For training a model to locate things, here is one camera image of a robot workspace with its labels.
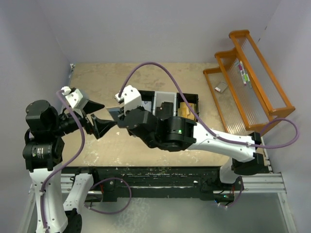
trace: gray wall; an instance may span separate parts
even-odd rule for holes
[[[215,62],[228,34],[255,41],[280,0],[38,0],[70,62]]]
[[[22,158],[25,108],[68,83],[69,62],[35,0],[0,2],[0,229],[15,233],[31,184]]]
[[[300,139],[290,147],[270,150],[274,171],[281,171],[300,233],[311,229],[311,1],[282,0],[259,42],[264,57],[296,107],[288,118],[299,126]],[[294,129],[279,124],[266,137],[268,144],[290,140]]]

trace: floor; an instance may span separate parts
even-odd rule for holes
[[[91,100],[106,107],[115,107],[114,95],[134,68],[136,63],[120,64],[77,64],[71,87],[84,90]],[[176,78],[183,92],[199,95],[199,111],[202,120],[211,128],[224,131],[215,103],[202,71],[216,67],[210,63],[162,63]],[[169,77],[158,67],[144,66],[131,78],[129,84],[140,90],[175,92]],[[95,112],[101,119],[111,119],[106,109]],[[64,137],[66,143],[64,162],[71,158],[80,146],[78,131]],[[207,151],[167,152],[149,149],[142,141],[130,137],[125,129],[117,126],[104,137],[96,140],[86,136],[82,154],[70,166],[221,166],[227,156]]]

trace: wooden rack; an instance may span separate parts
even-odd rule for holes
[[[234,44],[234,48],[229,51],[216,53],[215,58],[219,67],[205,69],[203,73],[225,130],[229,132],[220,103],[216,97],[216,95],[221,94],[215,92],[209,78],[209,75],[215,73],[222,73],[225,77],[225,81],[241,115],[245,130],[260,132],[268,122],[276,117],[287,117],[295,108],[288,100],[285,92],[250,36],[249,31],[233,31],[229,34],[229,37]],[[241,74],[234,65],[237,61],[242,61],[244,69],[248,73],[250,79],[248,86],[244,85]],[[277,121],[271,124],[263,134],[267,133],[278,123]]]

